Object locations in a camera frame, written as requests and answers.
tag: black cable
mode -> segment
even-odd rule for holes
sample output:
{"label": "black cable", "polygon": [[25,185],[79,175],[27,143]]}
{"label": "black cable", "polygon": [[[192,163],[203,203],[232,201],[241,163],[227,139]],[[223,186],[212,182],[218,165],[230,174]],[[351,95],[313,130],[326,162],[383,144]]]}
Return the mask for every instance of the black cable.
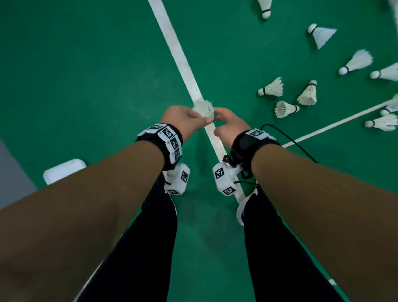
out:
{"label": "black cable", "polygon": [[244,183],[244,184],[256,184],[255,182],[248,182],[248,181],[234,181],[234,184],[238,184],[238,183]]}
{"label": "black cable", "polygon": [[301,151],[303,151],[314,163],[317,163],[317,164],[318,164],[318,162],[315,160],[315,158],[313,158],[307,151],[304,150],[303,147],[301,147],[298,143],[296,143],[296,142],[294,141],[294,139],[292,139],[291,137],[287,136],[287,134],[283,133],[281,130],[279,130],[278,128],[276,128],[275,126],[273,126],[273,125],[271,125],[271,124],[262,125],[261,128],[260,128],[260,130],[262,130],[264,126],[271,126],[272,128],[278,130],[280,133],[282,133],[284,136],[286,136],[289,140],[291,140],[292,143],[294,143],[297,147],[299,147],[299,148],[301,149]]}

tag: pant leg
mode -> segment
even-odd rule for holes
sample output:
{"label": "pant leg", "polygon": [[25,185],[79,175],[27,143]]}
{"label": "pant leg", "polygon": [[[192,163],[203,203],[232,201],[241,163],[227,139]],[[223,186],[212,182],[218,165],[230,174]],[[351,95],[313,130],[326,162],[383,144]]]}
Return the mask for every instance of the pant leg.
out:
{"label": "pant leg", "polygon": [[163,184],[159,179],[155,183],[142,212],[98,268],[78,302],[167,300],[177,214]]}
{"label": "pant leg", "polygon": [[243,215],[256,300],[343,301],[258,187]]}

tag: white line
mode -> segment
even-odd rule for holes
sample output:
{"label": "white line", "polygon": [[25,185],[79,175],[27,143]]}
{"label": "white line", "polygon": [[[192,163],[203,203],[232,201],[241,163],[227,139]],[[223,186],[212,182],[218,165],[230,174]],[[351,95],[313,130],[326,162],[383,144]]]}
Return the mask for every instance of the white line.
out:
{"label": "white line", "polygon": [[[390,104],[392,102],[396,102],[396,101],[397,101],[396,98],[393,98],[391,100],[385,101],[384,103],[381,103],[379,105],[373,106],[372,108],[369,108],[369,109],[366,109],[364,111],[361,111],[360,113],[354,114],[353,116],[347,117],[347,118],[345,118],[345,119],[343,119],[341,121],[335,122],[334,124],[331,124],[331,125],[326,126],[326,127],[322,128],[322,129],[316,130],[315,132],[312,132],[310,134],[304,135],[304,136],[302,136],[302,137],[300,137],[298,139],[295,139],[295,141],[296,141],[296,143],[298,143],[300,141],[304,141],[304,140],[306,140],[306,139],[308,139],[310,137],[316,136],[316,135],[318,135],[318,134],[320,134],[322,132],[328,131],[328,130],[330,130],[332,128],[335,128],[337,126],[340,126],[340,125],[342,125],[344,123],[352,121],[352,120],[354,120],[356,118],[359,118],[360,116],[368,114],[368,113],[370,113],[372,111],[375,111],[377,109],[383,108],[384,106],[386,106],[386,105],[388,105],[388,104]],[[287,148],[287,147],[290,147],[292,145],[294,145],[294,143],[293,142],[289,142],[289,143],[284,144],[282,147],[283,148]]]}
{"label": "white line", "polygon": [[[156,20],[158,21],[160,30],[166,39],[166,43],[170,48],[172,56],[177,64],[178,70],[182,76],[185,86],[188,89],[192,101],[195,103],[195,101],[203,99],[195,77],[193,76],[192,70],[189,67],[187,58],[185,57],[182,47],[178,41],[176,32],[174,31],[173,25],[171,24],[166,9],[164,8],[162,0],[148,0],[148,2],[152,8]],[[224,155],[226,155],[226,151],[221,140],[213,134],[215,129],[214,124],[206,126],[205,129],[210,139],[211,145],[216,152],[217,158],[219,161],[222,161]],[[236,184],[236,186],[238,190],[235,194],[235,197],[238,202],[241,202],[244,200],[245,194],[243,193],[240,184]]]}

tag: person's left leg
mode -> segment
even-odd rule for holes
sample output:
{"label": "person's left leg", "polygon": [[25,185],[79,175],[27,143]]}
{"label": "person's left leg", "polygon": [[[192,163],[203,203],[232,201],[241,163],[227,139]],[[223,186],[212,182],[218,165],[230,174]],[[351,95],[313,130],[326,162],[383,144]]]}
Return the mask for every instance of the person's left leg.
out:
{"label": "person's left leg", "polygon": [[84,301],[166,301],[177,233],[174,203],[161,174],[123,234],[78,298]]}

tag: black wrist strap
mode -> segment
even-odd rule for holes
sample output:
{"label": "black wrist strap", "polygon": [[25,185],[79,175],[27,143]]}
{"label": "black wrist strap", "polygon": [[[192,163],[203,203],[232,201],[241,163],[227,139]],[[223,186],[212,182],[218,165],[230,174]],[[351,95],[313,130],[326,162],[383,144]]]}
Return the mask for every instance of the black wrist strap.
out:
{"label": "black wrist strap", "polygon": [[161,150],[164,156],[162,171],[174,169],[182,156],[182,135],[170,124],[155,124],[140,132],[136,141],[149,141]]}
{"label": "black wrist strap", "polygon": [[225,158],[225,161],[232,166],[241,164],[243,170],[247,172],[247,175],[242,172],[242,178],[251,178],[253,176],[251,168],[253,156],[258,149],[268,144],[280,146],[276,138],[270,136],[267,132],[256,128],[243,131],[234,140],[231,153],[229,157]]}

